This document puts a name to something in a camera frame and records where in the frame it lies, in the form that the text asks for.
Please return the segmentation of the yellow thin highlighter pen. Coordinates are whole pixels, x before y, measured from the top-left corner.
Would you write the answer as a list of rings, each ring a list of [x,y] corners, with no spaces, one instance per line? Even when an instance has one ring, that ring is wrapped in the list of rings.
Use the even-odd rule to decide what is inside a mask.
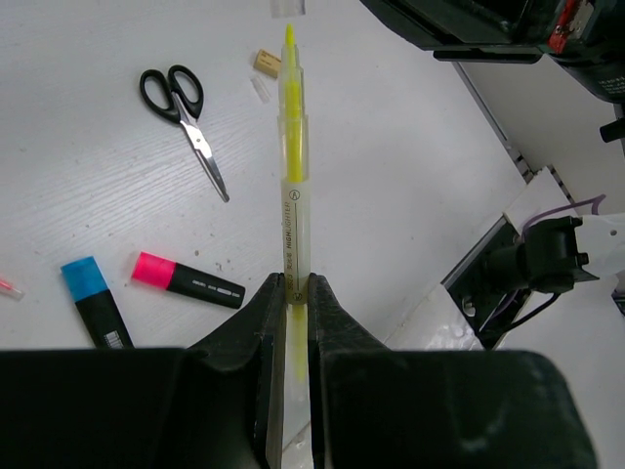
[[[309,120],[304,69],[294,26],[287,24],[278,72],[281,239],[285,280],[286,404],[293,441],[310,422],[308,302],[311,275]]]

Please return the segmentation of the blue cap black marker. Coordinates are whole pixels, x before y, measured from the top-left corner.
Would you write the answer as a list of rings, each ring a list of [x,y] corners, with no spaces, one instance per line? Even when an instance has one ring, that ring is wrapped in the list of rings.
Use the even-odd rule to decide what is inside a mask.
[[[94,257],[61,267],[62,277],[97,348],[134,347],[124,320]]]

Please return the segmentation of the clear pen cap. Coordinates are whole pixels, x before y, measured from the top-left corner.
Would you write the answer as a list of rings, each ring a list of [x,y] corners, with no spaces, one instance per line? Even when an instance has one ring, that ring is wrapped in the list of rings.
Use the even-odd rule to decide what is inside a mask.
[[[253,75],[250,81],[261,102],[264,104],[269,103],[271,101],[271,93],[263,79],[259,75]]]
[[[306,13],[305,0],[270,0],[271,17],[286,19],[303,16]]]

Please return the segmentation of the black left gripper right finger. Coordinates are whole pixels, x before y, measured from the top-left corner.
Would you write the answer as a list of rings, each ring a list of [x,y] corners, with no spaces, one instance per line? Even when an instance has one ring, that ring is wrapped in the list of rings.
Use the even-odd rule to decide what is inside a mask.
[[[560,371],[528,351],[394,351],[309,280],[317,468],[594,468]]]

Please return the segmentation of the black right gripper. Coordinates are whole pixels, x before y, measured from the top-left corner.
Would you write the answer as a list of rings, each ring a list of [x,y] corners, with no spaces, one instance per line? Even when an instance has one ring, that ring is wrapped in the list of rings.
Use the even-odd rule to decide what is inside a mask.
[[[364,1],[389,30],[441,62],[536,64],[551,58],[593,96],[624,101],[622,1]],[[513,44],[532,52],[440,48]]]

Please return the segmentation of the pink cap black marker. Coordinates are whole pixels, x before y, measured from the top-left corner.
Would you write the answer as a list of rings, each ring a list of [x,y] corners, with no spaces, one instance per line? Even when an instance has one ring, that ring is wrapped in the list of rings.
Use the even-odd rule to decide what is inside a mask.
[[[143,251],[131,279],[235,310],[242,306],[246,292],[244,286]]]

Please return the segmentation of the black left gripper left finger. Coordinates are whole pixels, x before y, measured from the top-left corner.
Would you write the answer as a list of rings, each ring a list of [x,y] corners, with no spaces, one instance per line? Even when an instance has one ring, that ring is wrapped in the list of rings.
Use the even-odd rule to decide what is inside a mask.
[[[284,277],[186,349],[1,356],[5,468],[277,468]]]

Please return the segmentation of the tan eraser block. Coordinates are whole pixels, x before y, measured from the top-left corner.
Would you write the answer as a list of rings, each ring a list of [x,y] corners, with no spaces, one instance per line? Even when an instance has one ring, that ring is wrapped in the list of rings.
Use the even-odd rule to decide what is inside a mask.
[[[277,79],[281,70],[281,59],[264,49],[260,49],[253,62],[253,67],[262,74]]]

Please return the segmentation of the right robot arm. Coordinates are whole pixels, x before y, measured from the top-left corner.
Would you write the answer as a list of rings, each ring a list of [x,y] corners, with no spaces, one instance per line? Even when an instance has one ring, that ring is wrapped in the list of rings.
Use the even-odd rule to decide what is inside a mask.
[[[595,98],[624,105],[621,1],[367,1],[388,29],[441,62],[535,64],[547,56]],[[602,217],[530,225],[516,247],[486,255],[504,292],[564,293],[624,269],[624,230]]]

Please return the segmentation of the black handled scissors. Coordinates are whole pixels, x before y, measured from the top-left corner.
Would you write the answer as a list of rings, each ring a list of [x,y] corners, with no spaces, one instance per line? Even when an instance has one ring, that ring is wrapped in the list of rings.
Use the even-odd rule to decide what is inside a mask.
[[[196,100],[193,101],[187,96],[178,80],[178,74],[183,75],[194,86],[197,93]],[[146,89],[148,81],[154,81],[160,87],[166,98],[166,107],[160,107],[149,97]],[[197,76],[186,66],[174,64],[168,69],[167,74],[163,74],[158,69],[144,71],[140,77],[139,87],[141,96],[150,110],[162,119],[183,128],[202,169],[221,200],[228,203],[230,197],[225,181],[210,144],[197,124],[204,105],[204,89]]]

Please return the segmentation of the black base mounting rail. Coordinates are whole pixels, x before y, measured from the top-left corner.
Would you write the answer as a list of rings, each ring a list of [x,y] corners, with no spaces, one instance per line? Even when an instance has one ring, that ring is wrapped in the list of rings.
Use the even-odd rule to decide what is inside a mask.
[[[508,292],[493,287],[483,272],[483,261],[492,251],[512,247],[519,240],[515,227],[500,218],[443,279],[442,285],[467,325],[485,350],[493,350],[503,334],[500,329],[517,319],[529,298],[528,289],[521,290],[503,313],[494,313],[505,306]]]

